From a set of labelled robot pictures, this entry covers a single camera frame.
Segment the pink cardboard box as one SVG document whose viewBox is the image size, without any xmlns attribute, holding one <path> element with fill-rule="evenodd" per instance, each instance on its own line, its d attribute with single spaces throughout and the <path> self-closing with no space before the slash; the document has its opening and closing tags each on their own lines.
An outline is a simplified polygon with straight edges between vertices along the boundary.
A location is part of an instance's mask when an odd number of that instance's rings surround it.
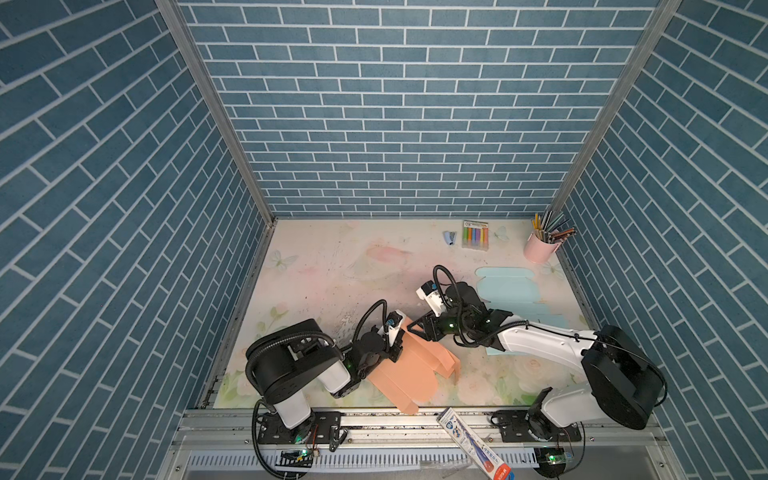
<svg viewBox="0 0 768 480">
<path fill-rule="evenodd" d="M 407 330 L 412 323 L 403 321 L 403 349 L 396 362 L 384 359 L 367 376 L 370 381 L 402 413 L 413 415 L 419 406 L 432 400 L 438 391 L 440 375 L 458 376 L 461 362 L 450 350 L 437 342 L 428 342 Z"/>
</svg>

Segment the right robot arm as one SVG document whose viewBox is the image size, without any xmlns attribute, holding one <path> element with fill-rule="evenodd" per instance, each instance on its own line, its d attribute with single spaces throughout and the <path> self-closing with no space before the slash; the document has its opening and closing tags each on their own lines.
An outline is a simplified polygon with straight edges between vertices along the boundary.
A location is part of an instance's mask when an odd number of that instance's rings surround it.
<svg viewBox="0 0 768 480">
<path fill-rule="evenodd" d="M 429 305 L 408 329 L 430 342 L 451 336 L 457 346 L 527 354 L 555 362 L 583 375 L 581 383 L 542 389 L 526 412 L 536 439 L 552 439 L 566 428 L 591 420 L 610 419 L 632 429 L 647 426 L 653 409 L 668 397 L 665 375 L 619 327 L 575 330 L 546 326 L 502 309 L 490 309 L 476 290 L 434 267 L 433 277 L 416 291 Z"/>
</svg>

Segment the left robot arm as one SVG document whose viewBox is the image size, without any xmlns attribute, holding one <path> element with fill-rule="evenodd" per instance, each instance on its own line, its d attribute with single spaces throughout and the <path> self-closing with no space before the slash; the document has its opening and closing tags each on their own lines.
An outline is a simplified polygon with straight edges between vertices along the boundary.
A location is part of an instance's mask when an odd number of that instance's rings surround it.
<svg viewBox="0 0 768 480">
<path fill-rule="evenodd" d="M 312 418 L 303 389 L 318 380 L 341 398 L 357 388 L 385 360 L 395 362 L 403 350 L 405 315 L 376 301 L 355 327 L 352 340 L 340 346 L 308 319 L 260 338 L 246 350 L 244 374 L 262 402 L 288 429 Z"/>
</svg>

